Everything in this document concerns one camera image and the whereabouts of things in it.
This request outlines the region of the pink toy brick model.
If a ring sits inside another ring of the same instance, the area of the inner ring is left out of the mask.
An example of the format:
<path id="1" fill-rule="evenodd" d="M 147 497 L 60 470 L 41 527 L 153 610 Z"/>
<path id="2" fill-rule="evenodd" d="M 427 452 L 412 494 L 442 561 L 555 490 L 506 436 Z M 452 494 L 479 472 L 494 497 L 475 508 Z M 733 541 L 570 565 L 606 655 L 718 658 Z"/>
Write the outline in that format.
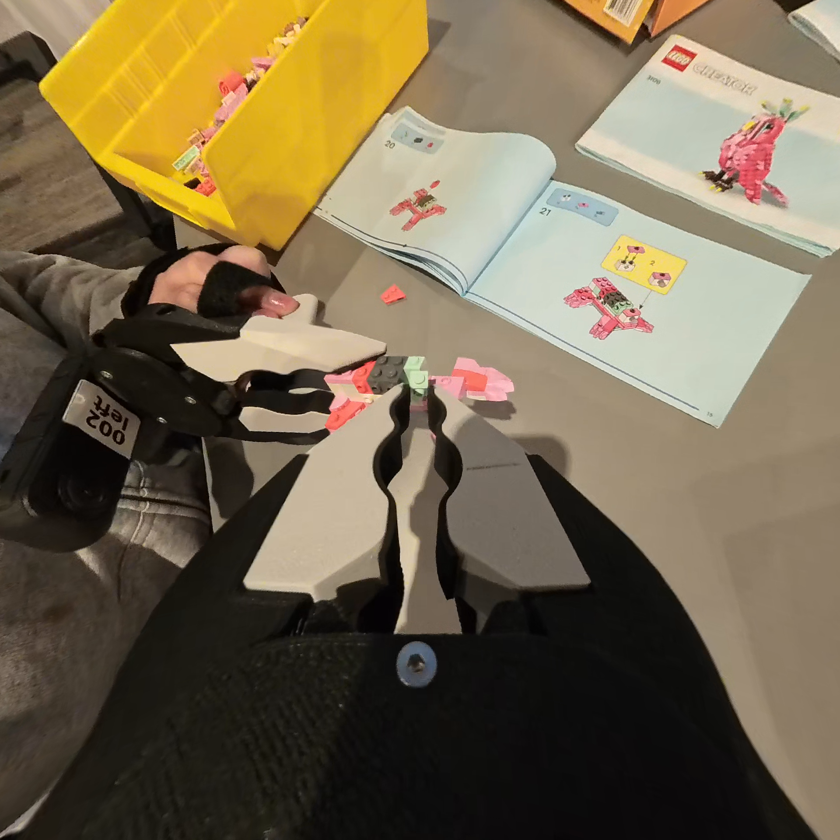
<path id="1" fill-rule="evenodd" d="M 459 401 L 505 403 L 514 391 L 506 375 L 475 360 L 457 358 L 449 374 L 430 374 L 423 356 L 385 354 L 351 371 L 324 376 L 333 393 L 329 417 L 324 424 L 336 432 L 353 417 L 397 385 L 407 385 L 410 410 L 425 412 L 432 388 L 449 393 Z"/>

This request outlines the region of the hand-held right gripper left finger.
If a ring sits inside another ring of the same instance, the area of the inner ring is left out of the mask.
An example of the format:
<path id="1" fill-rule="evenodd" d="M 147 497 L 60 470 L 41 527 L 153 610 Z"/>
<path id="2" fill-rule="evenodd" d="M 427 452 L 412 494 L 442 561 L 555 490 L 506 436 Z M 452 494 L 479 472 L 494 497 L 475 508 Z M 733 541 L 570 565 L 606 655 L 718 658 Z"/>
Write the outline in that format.
<path id="1" fill-rule="evenodd" d="M 328 603 L 361 632 L 393 632 L 404 581 L 389 485 L 403 467 L 405 386 L 314 445 L 243 580 Z"/>

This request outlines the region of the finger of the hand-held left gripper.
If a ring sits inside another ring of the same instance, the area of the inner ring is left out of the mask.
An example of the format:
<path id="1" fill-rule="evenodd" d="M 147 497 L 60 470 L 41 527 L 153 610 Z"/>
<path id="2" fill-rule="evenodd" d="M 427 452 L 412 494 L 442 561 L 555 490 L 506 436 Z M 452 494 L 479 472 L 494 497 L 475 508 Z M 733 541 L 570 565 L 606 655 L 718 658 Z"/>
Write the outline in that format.
<path id="1" fill-rule="evenodd" d="M 296 300 L 298 309 L 285 318 L 248 318 L 235 338 L 171 347 L 188 368 L 217 382 L 233 382 L 258 371 L 331 374 L 386 352 L 385 342 L 315 323 L 319 301 L 313 295 L 302 294 Z"/>
<path id="2" fill-rule="evenodd" d="M 234 384 L 236 402 L 225 418 L 225 437 L 289 445 L 313 445 L 328 437 L 334 393 L 325 375 L 315 370 L 242 374 Z"/>

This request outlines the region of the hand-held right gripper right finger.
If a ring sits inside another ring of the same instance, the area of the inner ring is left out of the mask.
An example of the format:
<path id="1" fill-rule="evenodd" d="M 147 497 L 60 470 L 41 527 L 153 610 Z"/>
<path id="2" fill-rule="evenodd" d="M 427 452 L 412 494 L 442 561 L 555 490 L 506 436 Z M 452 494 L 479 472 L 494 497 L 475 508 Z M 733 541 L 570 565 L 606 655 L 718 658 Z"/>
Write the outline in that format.
<path id="1" fill-rule="evenodd" d="M 536 594 L 590 587 L 528 454 L 451 394 L 429 396 L 434 468 L 446 485 L 436 568 L 462 629 Z"/>

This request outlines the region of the thin light blue instruction booklet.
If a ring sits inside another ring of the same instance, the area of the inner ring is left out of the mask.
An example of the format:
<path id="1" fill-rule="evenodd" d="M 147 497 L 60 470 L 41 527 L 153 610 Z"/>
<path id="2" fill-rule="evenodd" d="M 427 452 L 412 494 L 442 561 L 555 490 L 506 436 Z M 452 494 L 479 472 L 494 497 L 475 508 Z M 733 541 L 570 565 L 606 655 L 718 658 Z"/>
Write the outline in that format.
<path id="1" fill-rule="evenodd" d="M 838 97 L 670 36 L 584 156 L 817 257 L 839 247 Z"/>
<path id="2" fill-rule="evenodd" d="M 839 1 L 803 2 L 789 12 L 788 18 L 825 49 L 839 50 Z"/>

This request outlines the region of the orange toy box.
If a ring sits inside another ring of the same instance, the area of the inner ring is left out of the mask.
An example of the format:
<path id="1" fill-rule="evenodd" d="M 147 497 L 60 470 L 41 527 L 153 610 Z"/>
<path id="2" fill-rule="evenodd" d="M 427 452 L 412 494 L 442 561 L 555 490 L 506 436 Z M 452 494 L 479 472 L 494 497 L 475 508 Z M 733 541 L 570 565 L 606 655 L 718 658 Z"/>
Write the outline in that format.
<path id="1" fill-rule="evenodd" d="M 606 33 L 631 44 L 644 29 L 656 37 L 707 1 L 565 1 Z"/>

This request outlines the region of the person's left forearm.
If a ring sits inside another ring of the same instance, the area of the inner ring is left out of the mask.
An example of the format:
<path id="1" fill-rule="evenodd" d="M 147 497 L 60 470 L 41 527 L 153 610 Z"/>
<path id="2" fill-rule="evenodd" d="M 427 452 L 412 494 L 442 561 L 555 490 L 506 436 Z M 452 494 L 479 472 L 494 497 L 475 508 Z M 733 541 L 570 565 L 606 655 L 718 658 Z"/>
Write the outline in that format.
<path id="1" fill-rule="evenodd" d="M 106 269 L 59 255 L 1 253 L 2 401 L 34 399 L 68 353 L 122 315 L 141 268 Z"/>

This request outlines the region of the yellow plastic bin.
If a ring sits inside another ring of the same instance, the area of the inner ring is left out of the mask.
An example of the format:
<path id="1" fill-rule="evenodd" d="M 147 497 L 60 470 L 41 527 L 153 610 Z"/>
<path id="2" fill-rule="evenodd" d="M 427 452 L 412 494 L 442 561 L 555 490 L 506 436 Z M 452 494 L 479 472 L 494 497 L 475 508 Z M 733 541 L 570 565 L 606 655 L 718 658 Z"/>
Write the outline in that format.
<path id="1" fill-rule="evenodd" d="M 209 142 L 210 196 L 172 163 L 218 81 L 309 21 Z M 114 2 L 39 85 L 92 159 L 185 221 L 281 249 L 428 51 L 424 1 Z"/>

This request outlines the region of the grey desk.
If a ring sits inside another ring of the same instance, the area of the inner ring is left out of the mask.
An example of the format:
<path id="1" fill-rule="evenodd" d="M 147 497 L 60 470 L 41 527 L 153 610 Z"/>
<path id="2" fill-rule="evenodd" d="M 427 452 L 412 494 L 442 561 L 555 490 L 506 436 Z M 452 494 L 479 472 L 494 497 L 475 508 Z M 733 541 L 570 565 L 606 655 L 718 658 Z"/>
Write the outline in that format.
<path id="1" fill-rule="evenodd" d="M 515 384 L 488 417 L 657 566 L 740 720 L 820 838 L 838 838 L 838 254 L 819 259 L 578 154 L 574 143 L 663 43 L 632 49 L 555 2 L 428 2 L 430 52 L 394 103 L 469 131 L 528 133 L 554 177 L 812 279 L 720 429 L 635 390 L 430 277 L 310 218 L 279 255 L 323 320 Z M 397 285 L 406 299 L 386 306 Z"/>

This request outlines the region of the thick light blue instruction booklet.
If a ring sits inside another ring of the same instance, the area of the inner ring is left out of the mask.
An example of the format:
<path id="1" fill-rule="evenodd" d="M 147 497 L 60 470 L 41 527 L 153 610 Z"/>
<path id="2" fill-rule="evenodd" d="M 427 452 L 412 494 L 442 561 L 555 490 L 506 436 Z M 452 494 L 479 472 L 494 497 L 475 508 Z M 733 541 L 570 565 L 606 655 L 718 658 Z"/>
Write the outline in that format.
<path id="1" fill-rule="evenodd" d="M 386 114 L 314 213 L 720 427 L 810 277 L 552 180 L 547 145 Z"/>

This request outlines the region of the person's left hand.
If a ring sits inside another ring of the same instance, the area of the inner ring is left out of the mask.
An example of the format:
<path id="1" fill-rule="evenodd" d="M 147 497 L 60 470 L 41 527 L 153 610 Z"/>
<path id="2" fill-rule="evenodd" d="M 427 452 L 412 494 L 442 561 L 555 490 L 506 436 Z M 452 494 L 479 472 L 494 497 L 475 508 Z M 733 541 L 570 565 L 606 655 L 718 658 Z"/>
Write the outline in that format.
<path id="1" fill-rule="evenodd" d="M 154 280 L 148 302 L 172 305 L 206 317 L 256 314 L 283 319 L 300 303 L 274 284 L 269 263 L 257 249 L 226 247 L 219 254 L 195 249 Z"/>

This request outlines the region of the pile of toy bricks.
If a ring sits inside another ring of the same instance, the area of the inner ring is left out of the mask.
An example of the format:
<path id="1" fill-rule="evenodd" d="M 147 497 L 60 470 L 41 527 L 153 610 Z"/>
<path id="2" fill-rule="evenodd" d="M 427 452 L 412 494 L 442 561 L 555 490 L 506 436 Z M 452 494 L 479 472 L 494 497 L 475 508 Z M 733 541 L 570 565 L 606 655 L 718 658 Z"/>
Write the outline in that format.
<path id="1" fill-rule="evenodd" d="M 297 16 L 268 43 L 263 56 L 250 59 L 250 66 L 245 73 L 231 70 L 218 81 L 220 103 L 213 117 L 207 126 L 192 131 L 185 150 L 172 163 L 175 173 L 173 177 L 188 190 L 204 196 L 210 196 L 216 191 L 215 182 L 204 160 L 206 147 L 241 107 L 249 93 L 262 81 L 268 70 L 298 40 L 308 21 L 309 17 Z"/>

